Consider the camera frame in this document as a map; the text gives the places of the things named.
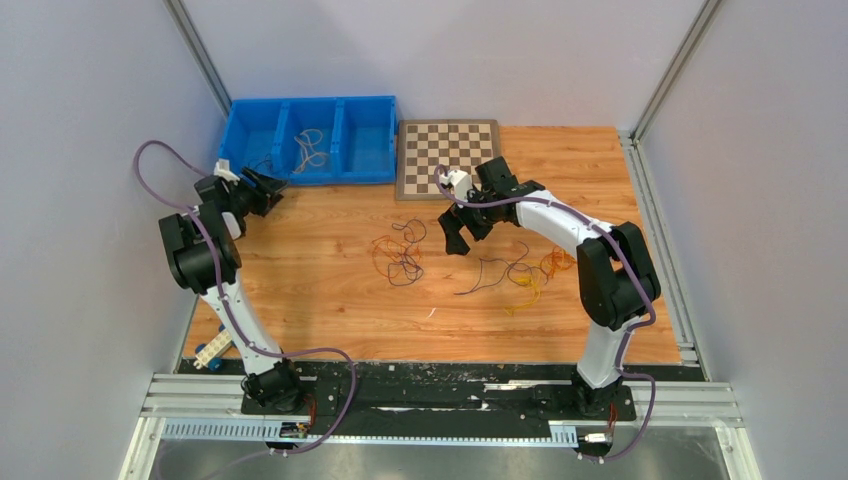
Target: yellow wire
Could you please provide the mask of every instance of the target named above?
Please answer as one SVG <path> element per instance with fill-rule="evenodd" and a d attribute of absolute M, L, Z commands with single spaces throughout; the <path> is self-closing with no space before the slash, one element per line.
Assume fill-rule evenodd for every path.
<path fill-rule="evenodd" d="M 553 278 L 556 272 L 568 270 L 575 264 L 575 260 L 565 253 L 561 248 L 554 247 L 551 253 L 542 257 L 542 260 L 539 261 L 539 269 L 542 271 L 543 275 L 546 275 L 549 279 Z M 525 274 L 522 277 L 518 277 L 515 280 L 521 287 L 532 288 L 533 289 L 533 297 L 529 302 L 523 303 L 521 305 L 515 305 L 511 307 L 504 307 L 504 311 L 510 317 L 515 315 L 515 312 L 524 308 L 529 308 L 533 306 L 536 302 L 539 301 L 539 298 L 542 296 L 542 284 L 536 277 L 533 276 L 533 271 L 531 270 L 529 274 Z"/>

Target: metal frame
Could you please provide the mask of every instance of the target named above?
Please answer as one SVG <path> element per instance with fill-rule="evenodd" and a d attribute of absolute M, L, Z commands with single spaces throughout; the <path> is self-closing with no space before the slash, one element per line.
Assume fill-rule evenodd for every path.
<path fill-rule="evenodd" d="M 627 170 L 630 173 L 631 183 L 633 184 L 636 202 L 639 205 L 639 211 L 642 213 L 642 218 L 645 222 L 645 236 L 651 244 L 656 257 L 655 261 L 663 287 L 663 296 L 669 308 L 671 326 L 683 364 L 691 367 L 700 367 L 704 371 L 704 375 L 710 378 L 707 366 L 700 360 L 701 357 L 695 341 L 692 320 L 686 308 L 687 296 L 677 270 L 674 267 L 677 263 L 676 257 L 672 252 L 665 233 L 665 222 L 662 213 L 654 201 L 653 181 L 650 173 L 645 168 L 643 154 L 641 149 L 633 144 L 628 132 L 620 131 L 619 139 L 621 140 L 621 149 L 627 163 Z"/>
<path fill-rule="evenodd" d="M 238 375 L 154 375 L 142 407 L 135 435 L 121 469 L 121 480 L 147 479 L 162 440 L 204 439 L 280 441 L 282 421 L 307 421 L 306 416 L 249 416 L 240 412 L 242 391 Z M 314 377 L 304 377 L 313 381 Z M 485 384 L 487 389 L 533 388 L 540 384 L 568 384 L 563 380 L 511 380 Z M 643 416 L 650 399 L 650 384 L 625 382 L 633 392 L 637 412 Z M 641 418 L 623 425 L 638 426 Z M 576 441 L 576 428 L 603 426 L 605 421 L 551 421 L 551 437 L 543 439 L 335 436 L 331 443 L 376 445 L 449 445 L 568 448 Z M 719 382 L 658 382 L 652 427 L 715 429 L 732 479 L 758 478 L 747 442 L 744 422 L 733 390 Z M 299 443 L 315 440 L 308 437 Z"/>
<path fill-rule="evenodd" d="M 225 114 L 231 100 L 200 40 L 181 0 L 163 0 L 186 44 L 192 51 L 209 86 Z M 686 38 L 674 56 L 662 81 L 646 106 L 633 132 L 620 132 L 621 146 L 633 181 L 636 199 L 645 220 L 645 232 L 658 261 L 658 271 L 669 305 L 672 326 L 684 365 L 700 367 L 709 378 L 707 365 L 700 360 L 692 322 L 686 308 L 687 293 L 681 285 L 675 254 L 669 245 L 664 220 L 657 207 L 650 172 L 645 168 L 640 141 L 650 129 L 663 101 L 679 77 L 692 52 L 703 38 L 722 0 L 705 0 Z M 204 438 L 261 441 L 275 436 L 281 421 L 306 421 L 305 416 L 247 416 L 241 414 L 241 376 L 154 375 L 144 401 L 135 434 L 121 469 L 123 479 L 147 479 L 161 440 Z M 314 378 L 303 378 L 304 381 Z M 532 388 L 537 384 L 567 384 L 568 381 L 511 380 L 486 384 L 492 389 Z M 644 415 L 650 397 L 645 382 L 626 382 L 633 392 L 635 407 Z M 639 425 L 641 418 L 631 425 Z M 603 425 L 604 422 L 550 422 L 550 439 L 484 439 L 424 437 L 338 436 L 337 443 L 403 445 L 499 445 L 559 447 L 573 438 L 576 427 Z M 652 427 L 709 428 L 716 432 L 728 474 L 732 480 L 759 480 L 759 470 L 748 442 L 747 431 L 731 386 L 718 382 L 658 382 Z"/>
<path fill-rule="evenodd" d="M 194 56 L 194 60 L 197 62 L 197 66 L 200 67 L 203 77 L 206 78 L 206 83 L 209 84 L 209 89 L 212 90 L 215 101 L 218 102 L 218 105 L 224 112 L 224 116 L 228 116 L 233 101 L 230 99 L 230 94 L 227 93 L 224 82 L 221 80 L 221 76 L 218 75 L 218 71 L 209 57 L 209 52 L 203 46 L 197 29 L 194 28 L 194 24 L 191 22 L 188 10 L 186 10 L 182 0 L 162 0 L 162 2 L 174 19 L 174 24 L 183 36 L 183 40 L 185 40 L 186 46 L 191 51 L 192 56 Z"/>
<path fill-rule="evenodd" d="M 688 63 L 692 52 L 695 51 L 695 48 L 697 48 L 698 44 L 701 42 L 701 39 L 704 37 L 704 34 L 715 18 L 718 7 L 722 2 L 723 0 L 704 1 L 704 5 L 695 17 L 695 21 L 692 23 L 692 26 L 689 27 L 689 31 L 686 32 L 686 36 L 683 38 L 683 43 L 680 44 L 680 48 L 678 48 L 677 53 L 674 54 L 674 58 L 672 58 L 671 64 L 668 66 L 668 70 L 666 70 L 662 80 L 660 80 L 660 84 L 657 86 L 657 89 L 648 101 L 648 105 L 642 112 L 642 116 L 639 118 L 639 121 L 636 122 L 633 134 L 630 135 L 630 138 L 632 138 L 635 143 L 638 144 L 645 138 L 645 135 L 648 133 L 648 129 L 651 128 L 651 125 L 654 122 L 654 118 L 656 118 L 657 112 L 659 112 L 663 101 L 665 101 L 666 95 L 668 95 L 668 92 L 671 91 L 671 88 L 677 81 L 677 77 L 680 75 L 680 72 L 683 71 L 686 63 Z"/>

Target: blue plastic bin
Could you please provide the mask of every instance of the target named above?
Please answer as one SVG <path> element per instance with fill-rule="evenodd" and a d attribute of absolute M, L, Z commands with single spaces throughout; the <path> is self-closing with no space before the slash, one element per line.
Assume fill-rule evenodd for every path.
<path fill-rule="evenodd" d="M 293 173 L 304 131 L 328 157 Z M 394 183 L 396 131 L 392 96 L 236 100 L 218 156 L 292 185 Z"/>

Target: wooden floor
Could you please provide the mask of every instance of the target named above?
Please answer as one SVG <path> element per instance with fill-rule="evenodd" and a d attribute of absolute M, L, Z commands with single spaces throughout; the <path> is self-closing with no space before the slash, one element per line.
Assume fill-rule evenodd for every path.
<path fill-rule="evenodd" d="M 642 224 L 614 129 L 502 127 L 501 142 L 519 181 L 536 180 L 596 218 Z M 521 241 L 530 247 L 528 263 L 538 263 L 551 251 L 550 242 L 499 224 L 484 241 L 469 240 L 467 257 L 448 256 L 437 218 L 449 202 L 397 202 L 394 189 L 295 187 L 268 217 L 247 219 L 247 236 L 237 242 L 242 278 L 283 350 L 337 347 L 357 360 L 579 360 L 590 320 L 578 298 L 576 267 L 557 274 L 535 305 L 514 316 L 504 307 L 529 300 L 529 289 L 504 282 L 454 295 L 474 285 L 478 258 L 513 260 L 523 253 Z M 371 242 L 387 234 L 401 240 L 391 224 L 412 218 L 427 226 L 421 244 L 425 274 L 414 285 L 393 287 L 372 265 Z M 487 269 L 484 278 L 496 279 L 501 271 Z M 628 362 L 680 362 L 665 304 L 660 299 L 656 305 L 658 321 L 635 335 Z M 199 302 L 185 355 L 194 356 L 195 346 L 214 337 L 219 324 Z M 238 355 L 230 349 L 227 356 Z"/>

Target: white robotic arm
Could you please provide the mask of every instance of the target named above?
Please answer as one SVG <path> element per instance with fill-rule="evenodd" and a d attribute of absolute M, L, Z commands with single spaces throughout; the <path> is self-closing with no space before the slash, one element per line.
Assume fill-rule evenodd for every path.
<path fill-rule="evenodd" d="M 244 217 L 250 213 L 265 216 L 282 199 L 287 183 L 250 169 L 242 172 L 249 182 L 234 177 L 219 163 L 215 175 L 194 185 L 202 201 L 194 215 L 214 251 L 187 214 L 160 219 L 159 230 L 177 284 L 200 295 L 230 332 L 247 373 L 242 382 L 245 394 L 261 407 L 286 413 L 302 404 L 300 380 L 291 362 L 279 358 L 279 345 L 262 326 L 245 294 L 238 272 L 241 259 L 233 241 L 245 233 Z"/>
<path fill-rule="evenodd" d="M 641 231 L 631 223 L 615 226 L 572 207 L 568 210 L 573 213 L 551 208 L 552 204 L 564 203 L 532 180 L 519 184 L 503 157 L 478 166 L 477 173 L 482 182 L 479 190 L 465 172 L 453 170 L 439 176 L 443 187 L 454 189 L 457 199 L 439 217 L 447 253 L 465 255 L 470 251 L 459 233 L 462 227 L 479 241 L 494 224 L 511 222 L 538 232 L 577 259 L 580 298 L 593 321 L 572 380 L 582 392 L 581 409 L 602 410 L 621 383 L 616 361 L 627 347 L 622 346 L 623 341 L 629 341 L 627 328 L 639 322 L 646 309 L 626 273 L 613 270 L 611 257 L 619 259 L 614 258 L 607 236 L 600 231 L 617 241 L 653 301 L 660 295 L 660 286 Z"/>

